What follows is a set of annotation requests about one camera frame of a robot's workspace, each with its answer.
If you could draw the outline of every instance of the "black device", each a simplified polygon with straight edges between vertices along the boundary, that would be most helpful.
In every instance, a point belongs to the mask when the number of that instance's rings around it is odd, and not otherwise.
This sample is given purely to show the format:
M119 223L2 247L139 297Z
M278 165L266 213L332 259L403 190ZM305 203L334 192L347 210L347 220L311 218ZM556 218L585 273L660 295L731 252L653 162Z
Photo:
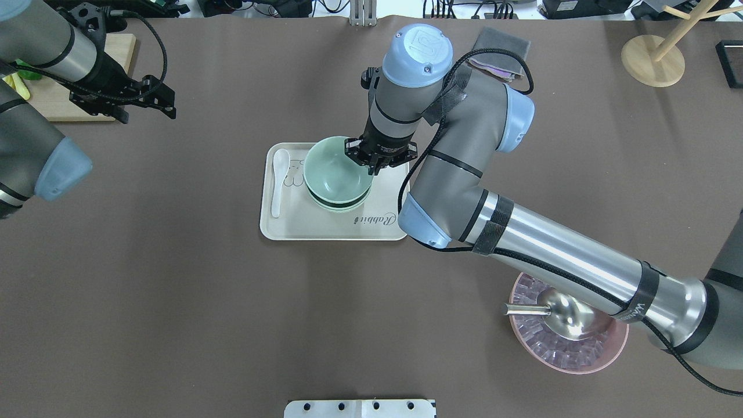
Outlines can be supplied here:
M735 0L720 0L717 3L715 3L714 6L710 9L710 12L714 12L717 10L723 10L730 7L730 5L733 4ZM674 9L682 11L684 13L690 13L694 7L699 2L696 0L690 0L685 1L683 3L677 4L673 6ZM650 4L647 4L646 2L642 2L638 4L636 7L632 8L632 16L636 20L672 20L672 19L678 19L678 17L673 16L671 13L666 13L663 11L656 10L653 6ZM709 17L706 19L702 19L703 22L709 22L713 20L717 20L717 18L720 16L714 16Z
M197 3L204 17L244 9L242 0L197 0ZM309 17L312 13L312 0L258 0L253 3L273 6L279 17Z
M54 9L61 7L70 10L82 3L82 0L44 0ZM108 6L112 10L129 10L145 18L151 17L179 17L190 12L187 4L179 4L178 0L93 0L88 3L98 7Z
M743 89L743 41L720 41L715 46L731 89Z
M537 10L547 19L574 19L624 13L632 0L541 0Z

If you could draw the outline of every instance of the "gray cloth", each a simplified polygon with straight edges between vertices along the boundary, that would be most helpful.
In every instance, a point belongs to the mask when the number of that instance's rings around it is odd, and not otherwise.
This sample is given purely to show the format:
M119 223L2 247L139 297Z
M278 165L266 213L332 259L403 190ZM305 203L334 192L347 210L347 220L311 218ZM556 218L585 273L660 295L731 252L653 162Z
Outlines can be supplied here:
M493 28L483 28L475 41L473 49L501 48L511 51L526 60L531 41L510 35ZM514 58L502 54L480 54L468 60L471 65L485 70L496 77L512 81L515 77L522 76L523 68Z

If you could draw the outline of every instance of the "blue joint cover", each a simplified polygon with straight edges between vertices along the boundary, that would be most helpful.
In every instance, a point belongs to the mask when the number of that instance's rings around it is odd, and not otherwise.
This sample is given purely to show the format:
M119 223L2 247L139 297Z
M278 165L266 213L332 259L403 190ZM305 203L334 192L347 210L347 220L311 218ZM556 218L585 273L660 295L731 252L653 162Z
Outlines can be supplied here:
M436 222L433 222L428 213L413 199L413 195L408 193L403 210L400 211L398 220L400 229L406 234L425 242L434 248L445 248L452 241Z
M75 187L92 169L91 159L69 137L65 137L49 155L33 192L52 201Z
M0 0L0 22L10 20L28 9L31 0Z
M452 67L454 49L443 32L415 23L397 31L382 61L388 80L403 87L424 87L444 78Z
M506 127L503 138L496 151L511 152L520 143L534 119L534 102L529 97L504 84L508 101L506 110Z

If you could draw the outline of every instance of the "white tray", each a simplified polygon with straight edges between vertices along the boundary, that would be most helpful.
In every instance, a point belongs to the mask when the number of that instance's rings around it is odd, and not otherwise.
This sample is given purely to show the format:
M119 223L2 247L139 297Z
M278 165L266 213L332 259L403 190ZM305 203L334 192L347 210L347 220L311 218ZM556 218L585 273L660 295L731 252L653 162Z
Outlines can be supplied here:
M268 150L263 175L261 232L274 240L371 240L396 241L406 234L398 227L398 192L408 173L408 164L385 168L371 184L366 201L346 213L332 213L310 197L302 166L311 142L282 142ZM273 154L289 151L291 166L284 179L281 214L271 216L273 198Z

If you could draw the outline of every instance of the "green object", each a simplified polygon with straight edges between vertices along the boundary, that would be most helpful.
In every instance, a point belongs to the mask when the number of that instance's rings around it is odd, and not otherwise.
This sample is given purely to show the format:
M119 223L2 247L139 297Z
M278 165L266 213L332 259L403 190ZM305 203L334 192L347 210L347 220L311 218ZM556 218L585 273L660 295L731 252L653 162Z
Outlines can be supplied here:
M310 148L304 177L312 199L332 212L347 212L366 200L374 176L345 156L345 136L325 138Z
M25 63L25 62L23 62L21 60L16 60L16 64L18 64L18 65L25 65L27 67L30 67L30 65L28 65L27 63ZM37 73L35 73L33 71L18 70L18 75L23 80L41 80L42 79L42 75L41 74L37 74Z

